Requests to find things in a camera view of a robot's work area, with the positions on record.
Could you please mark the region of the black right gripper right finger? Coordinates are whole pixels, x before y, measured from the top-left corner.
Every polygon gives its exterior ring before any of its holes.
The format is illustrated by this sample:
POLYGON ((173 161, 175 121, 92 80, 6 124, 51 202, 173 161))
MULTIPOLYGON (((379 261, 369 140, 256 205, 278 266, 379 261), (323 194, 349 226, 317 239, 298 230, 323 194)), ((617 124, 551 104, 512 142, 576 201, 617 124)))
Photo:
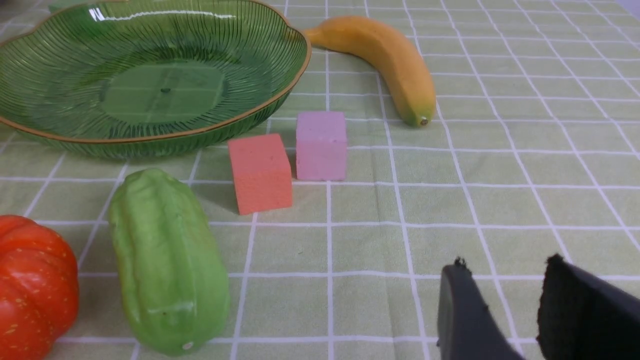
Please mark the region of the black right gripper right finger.
POLYGON ((547 360, 637 360, 640 301, 555 254, 546 260, 537 343, 547 360))

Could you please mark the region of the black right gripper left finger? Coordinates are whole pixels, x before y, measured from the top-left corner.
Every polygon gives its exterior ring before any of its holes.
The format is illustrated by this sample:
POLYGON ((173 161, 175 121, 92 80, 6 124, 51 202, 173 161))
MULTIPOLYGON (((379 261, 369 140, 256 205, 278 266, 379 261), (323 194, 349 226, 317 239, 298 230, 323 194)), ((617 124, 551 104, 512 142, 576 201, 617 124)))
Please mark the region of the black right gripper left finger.
POLYGON ((521 360, 496 324, 466 260, 455 258, 439 278, 437 316, 442 360, 521 360))

